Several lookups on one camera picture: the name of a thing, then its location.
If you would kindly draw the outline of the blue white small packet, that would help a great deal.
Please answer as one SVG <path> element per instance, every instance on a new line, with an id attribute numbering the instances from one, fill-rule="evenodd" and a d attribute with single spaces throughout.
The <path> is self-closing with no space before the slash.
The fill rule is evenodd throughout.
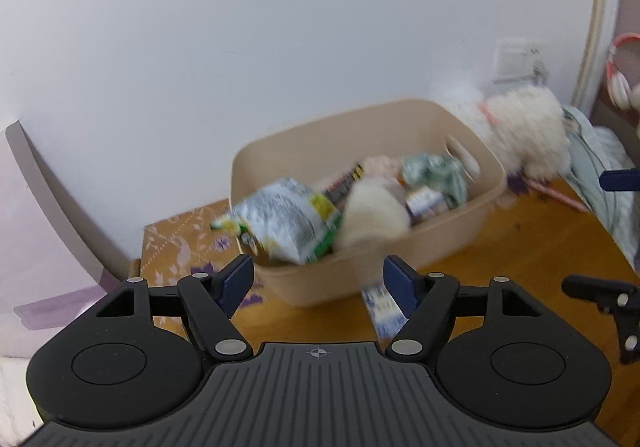
<path id="1" fill-rule="evenodd" d="M 406 207 L 414 222 L 430 220 L 449 211 L 445 196 L 427 186 L 411 190 Z"/>

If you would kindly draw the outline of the lavender board leaning on wall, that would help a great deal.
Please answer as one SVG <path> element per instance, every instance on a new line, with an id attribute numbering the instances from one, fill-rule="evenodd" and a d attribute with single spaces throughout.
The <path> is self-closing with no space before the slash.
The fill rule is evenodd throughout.
<path id="1" fill-rule="evenodd" d="M 1 131 L 1 355 L 29 358 L 128 277 L 67 219 L 20 122 Z"/>

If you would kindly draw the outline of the beige plastic storage bin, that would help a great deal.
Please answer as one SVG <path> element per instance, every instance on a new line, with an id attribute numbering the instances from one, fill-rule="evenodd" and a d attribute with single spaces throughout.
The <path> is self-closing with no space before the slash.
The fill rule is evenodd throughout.
<path id="1" fill-rule="evenodd" d="M 368 158 L 402 159 L 420 152 L 461 158 L 468 199 L 460 207 L 430 218 L 413 216 L 404 186 L 366 176 L 349 190 L 332 252 L 305 265 L 258 252 L 258 277 L 283 302 L 304 307 L 380 282 L 389 254 L 416 267 L 431 265 L 477 237 L 506 187 L 506 173 L 471 129 L 427 100 L 347 111 L 245 145 L 232 161 L 232 206 L 281 178 L 323 190 Z"/>

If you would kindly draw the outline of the white fluffy plush toy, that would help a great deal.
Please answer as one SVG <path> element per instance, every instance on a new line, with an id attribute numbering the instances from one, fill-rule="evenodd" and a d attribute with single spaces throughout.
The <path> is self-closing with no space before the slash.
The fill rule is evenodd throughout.
<path id="1" fill-rule="evenodd" d="M 470 128 L 510 176 L 546 182 L 570 168 L 564 109 L 545 86 L 520 86 L 489 97 L 457 86 L 437 103 Z"/>

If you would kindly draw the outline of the dark purple snack bar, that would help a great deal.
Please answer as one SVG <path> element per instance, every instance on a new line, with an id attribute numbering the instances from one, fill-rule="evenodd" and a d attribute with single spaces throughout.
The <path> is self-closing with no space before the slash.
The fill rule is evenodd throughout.
<path id="1" fill-rule="evenodd" d="M 346 200 L 352 190 L 352 186 L 361 180 L 362 175 L 363 167 L 360 163 L 356 163 L 349 171 L 342 174 L 326 187 L 322 192 L 323 196 L 325 196 L 334 207 L 338 207 Z"/>

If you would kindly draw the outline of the pink striped straw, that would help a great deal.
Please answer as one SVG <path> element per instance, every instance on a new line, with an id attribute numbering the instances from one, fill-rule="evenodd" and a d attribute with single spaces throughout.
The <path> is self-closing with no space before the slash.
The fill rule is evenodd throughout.
<path id="1" fill-rule="evenodd" d="M 541 182 L 531 180 L 530 178 L 525 178 L 524 182 L 529 189 L 533 189 L 535 190 L 536 193 L 540 193 L 541 195 L 544 195 L 555 201 L 559 201 L 561 202 L 561 204 L 565 204 L 567 207 L 570 207 L 573 210 L 576 210 L 582 213 L 590 212 L 590 209 L 586 207 L 582 201 L 576 200 L 568 195 L 565 195 L 559 192 L 559 190 L 556 190 L 548 185 L 544 185 Z"/>

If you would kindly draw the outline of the teal knitted scrunchie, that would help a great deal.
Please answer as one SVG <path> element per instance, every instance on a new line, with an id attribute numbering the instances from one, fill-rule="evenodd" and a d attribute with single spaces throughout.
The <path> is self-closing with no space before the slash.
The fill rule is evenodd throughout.
<path id="1" fill-rule="evenodd" d="M 402 181 L 411 189 L 428 187 L 444 196 L 455 209 L 469 200 L 466 171 L 458 158 L 450 155 L 417 154 L 402 160 Z"/>

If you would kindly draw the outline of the white wall socket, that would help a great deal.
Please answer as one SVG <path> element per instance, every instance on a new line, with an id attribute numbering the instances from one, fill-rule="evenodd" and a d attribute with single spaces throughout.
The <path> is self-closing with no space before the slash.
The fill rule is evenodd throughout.
<path id="1" fill-rule="evenodd" d="M 492 82 L 508 84 L 530 81 L 544 85 L 548 69 L 544 63 L 544 44 L 534 39 L 503 38 L 496 41 Z"/>

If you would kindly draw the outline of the pale blue patterned cloth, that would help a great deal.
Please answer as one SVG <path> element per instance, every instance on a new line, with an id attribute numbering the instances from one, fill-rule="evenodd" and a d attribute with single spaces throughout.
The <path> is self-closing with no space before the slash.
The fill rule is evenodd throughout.
<path id="1" fill-rule="evenodd" d="M 639 169 L 615 133 L 565 106 L 570 165 L 563 178 L 597 216 L 634 271 L 639 269 Z"/>

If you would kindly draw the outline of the blue white patterned small box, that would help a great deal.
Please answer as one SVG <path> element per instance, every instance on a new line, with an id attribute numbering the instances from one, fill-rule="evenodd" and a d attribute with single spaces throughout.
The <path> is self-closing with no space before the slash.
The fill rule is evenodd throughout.
<path id="1" fill-rule="evenodd" d="M 393 339 L 395 334 L 405 326 L 407 318 L 402 314 L 385 285 L 382 283 L 366 285 L 360 293 L 378 340 Z"/>

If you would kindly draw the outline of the grey green chip bag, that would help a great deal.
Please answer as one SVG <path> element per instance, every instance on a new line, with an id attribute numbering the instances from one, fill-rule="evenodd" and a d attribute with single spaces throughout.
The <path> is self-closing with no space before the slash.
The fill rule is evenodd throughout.
<path id="1" fill-rule="evenodd" d="M 329 198 L 294 178 L 280 178 L 210 223 L 272 262 L 305 265 L 331 249 L 341 224 Z"/>

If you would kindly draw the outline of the brown floral patterned box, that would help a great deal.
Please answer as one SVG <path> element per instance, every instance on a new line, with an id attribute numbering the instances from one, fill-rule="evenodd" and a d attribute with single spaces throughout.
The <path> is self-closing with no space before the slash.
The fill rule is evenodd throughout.
<path id="1" fill-rule="evenodd" d="M 228 210 L 228 201 L 222 199 L 146 225 L 140 276 L 150 287 L 165 287 L 192 274 L 221 271 L 240 254 L 233 238 L 210 228 L 210 223 Z"/>

